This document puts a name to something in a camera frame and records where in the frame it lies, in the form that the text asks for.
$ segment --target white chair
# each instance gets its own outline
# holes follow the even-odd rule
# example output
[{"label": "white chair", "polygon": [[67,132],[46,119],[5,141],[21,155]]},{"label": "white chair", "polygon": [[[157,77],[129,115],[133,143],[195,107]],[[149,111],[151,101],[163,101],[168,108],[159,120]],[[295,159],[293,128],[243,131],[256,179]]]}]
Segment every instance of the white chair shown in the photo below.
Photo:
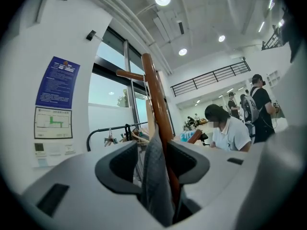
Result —
[{"label": "white chair", "polygon": [[255,136],[256,136],[255,126],[251,122],[246,122],[245,126],[248,128],[248,132],[249,132],[249,137],[251,139],[251,143],[254,144]]}]

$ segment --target wooden coat rack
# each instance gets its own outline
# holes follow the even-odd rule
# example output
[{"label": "wooden coat rack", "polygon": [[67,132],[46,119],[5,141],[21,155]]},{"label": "wooden coat rack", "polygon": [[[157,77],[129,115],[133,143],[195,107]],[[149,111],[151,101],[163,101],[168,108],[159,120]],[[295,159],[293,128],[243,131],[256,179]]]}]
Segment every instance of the wooden coat rack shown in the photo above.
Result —
[{"label": "wooden coat rack", "polygon": [[[163,153],[166,161],[166,169],[170,181],[173,201],[177,208],[179,201],[179,194],[180,194],[179,181],[169,166],[168,162],[169,158],[167,157],[167,149],[166,149],[167,142],[174,138],[172,133],[172,128],[169,123],[168,115],[166,112],[166,105],[164,102],[164,96],[162,94],[160,83],[156,75],[156,71],[150,54],[146,53],[142,55],[142,64],[145,71],[145,81],[148,82],[148,87],[151,94],[154,116],[159,126],[159,135],[162,141]],[[143,75],[140,74],[127,72],[124,70],[117,70],[116,74],[118,76],[143,81]],[[200,136],[201,136],[201,131],[197,131],[190,138],[189,143],[195,143],[195,141],[199,139]]]}]

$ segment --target map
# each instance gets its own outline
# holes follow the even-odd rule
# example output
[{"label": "map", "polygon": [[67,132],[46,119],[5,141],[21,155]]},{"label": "map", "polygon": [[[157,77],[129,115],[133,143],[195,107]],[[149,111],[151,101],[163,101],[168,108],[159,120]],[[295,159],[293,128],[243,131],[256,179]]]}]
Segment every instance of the map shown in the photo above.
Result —
[{"label": "map", "polygon": [[72,138],[71,110],[36,107],[34,138]]}]

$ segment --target gray backpack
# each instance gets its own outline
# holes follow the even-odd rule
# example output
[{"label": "gray backpack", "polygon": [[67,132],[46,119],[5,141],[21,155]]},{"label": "gray backpack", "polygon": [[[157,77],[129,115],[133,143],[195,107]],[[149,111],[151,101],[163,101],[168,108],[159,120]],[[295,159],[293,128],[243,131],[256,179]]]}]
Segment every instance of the gray backpack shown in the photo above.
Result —
[{"label": "gray backpack", "polygon": [[258,89],[260,88],[255,88],[251,96],[248,95],[243,97],[242,106],[244,110],[245,122],[254,123],[258,119],[259,113],[262,110],[262,108],[260,110],[257,109],[255,100],[253,99],[253,96]]}]

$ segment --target white shirt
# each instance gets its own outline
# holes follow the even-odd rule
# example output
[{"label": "white shirt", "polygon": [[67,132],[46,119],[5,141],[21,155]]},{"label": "white shirt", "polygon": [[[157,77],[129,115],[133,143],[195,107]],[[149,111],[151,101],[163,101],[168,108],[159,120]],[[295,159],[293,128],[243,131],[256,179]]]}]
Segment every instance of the white shirt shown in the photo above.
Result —
[{"label": "white shirt", "polygon": [[250,142],[248,128],[239,119],[230,117],[227,119],[226,126],[223,131],[220,128],[213,129],[212,141],[218,148],[226,151],[241,150],[248,142]]}]

